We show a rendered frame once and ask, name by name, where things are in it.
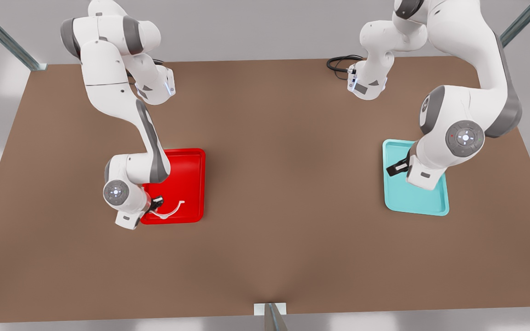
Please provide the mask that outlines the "teal plastic tray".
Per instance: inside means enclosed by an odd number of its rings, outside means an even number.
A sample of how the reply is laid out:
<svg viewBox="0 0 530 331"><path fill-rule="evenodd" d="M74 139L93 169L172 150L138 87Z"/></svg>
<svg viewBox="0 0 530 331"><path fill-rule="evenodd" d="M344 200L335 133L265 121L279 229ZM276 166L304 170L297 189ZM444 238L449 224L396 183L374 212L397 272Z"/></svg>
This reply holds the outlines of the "teal plastic tray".
<svg viewBox="0 0 530 331"><path fill-rule="evenodd" d="M383 141L383 168L387 168L404 159L412 146L412 141ZM449 212L446 176L442 174L434 190L424 190L406 182L406 173L389 176L383 170L385 205L393 211L410 212L431 216L445 216Z"/></svg>

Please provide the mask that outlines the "white drainage pipe clamp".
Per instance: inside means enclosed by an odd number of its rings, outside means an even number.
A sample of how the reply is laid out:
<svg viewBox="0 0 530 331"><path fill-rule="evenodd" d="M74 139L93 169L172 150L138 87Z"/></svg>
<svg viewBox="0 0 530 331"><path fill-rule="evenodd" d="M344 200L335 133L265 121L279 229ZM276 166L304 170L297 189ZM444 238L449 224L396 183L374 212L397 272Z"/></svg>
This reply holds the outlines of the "white drainage pipe clamp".
<svg viewBox="0 0 530 331"><path fill-rule="evenodd" d="M156 216L156 217L158 217L158 218L160 218L161 220L166 220L166 219L168 219L170 216L173 216L176 212L178 212L178 211L179 211L179 208L180 208L184 203L185 203L185 201L180 200L180 201L178 202L177 207L175 207L175 209L174 209L173 211L168 212L168 213L163 213L163 214L161 214L161 213L157 212L158 209L156 210L156 213L151 213L151 212L149 212L149 213L150 213L150 214L153 214L154 216Z"/></svg>

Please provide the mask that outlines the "red plastic tray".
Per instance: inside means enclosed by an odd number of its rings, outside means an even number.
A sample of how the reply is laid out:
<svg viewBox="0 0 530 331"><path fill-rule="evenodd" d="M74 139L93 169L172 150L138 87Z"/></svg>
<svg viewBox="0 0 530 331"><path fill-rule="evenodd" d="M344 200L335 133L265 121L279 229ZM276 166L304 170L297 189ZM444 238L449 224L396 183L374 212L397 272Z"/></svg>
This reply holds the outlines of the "red plastic tray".
<svg viewBox="0 0 530 331"><path fill-rule="evenodd" d="M205 153L200 148L165 149L171 164L171 172L162 183L144 184L143 188L151 198L162 196L163 205L157 212L171 212L180 200L185 203L173 216L166 220L146 214L141 222L147 225L196 223L204 212Z"/></svg>

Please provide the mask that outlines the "silver frame post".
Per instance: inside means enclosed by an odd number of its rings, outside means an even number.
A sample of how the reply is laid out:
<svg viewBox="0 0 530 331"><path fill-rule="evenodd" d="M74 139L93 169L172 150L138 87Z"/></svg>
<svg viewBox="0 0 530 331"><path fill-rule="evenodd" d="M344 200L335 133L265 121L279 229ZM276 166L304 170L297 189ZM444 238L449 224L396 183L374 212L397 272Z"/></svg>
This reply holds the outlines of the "silver frame post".
<svg viewBox="0 0 530 331"><path fill-rule="evenodd" d="M264 317L264 331L288 331L283 320L287 313L286 303L255 303L253 314Z"/></svg>
<svg viewBox="0 0 530 331"><path fill-rule="evenodd" d="M506 47L529 23L530 4L528 4L522 13L499 36L502 47Z"/></svg>
<svg viewBox="0 0 530 331"><path fill-rule="evenodd" d="M36 59L29 54L28 51L26 51L20 44L17 43L17 41L12 38L0 26L0 44L4 46L16 59L18 59L25 67L27 67L30 71L44 71L47 69L46 63L39 63L36 61Z"/></svg>

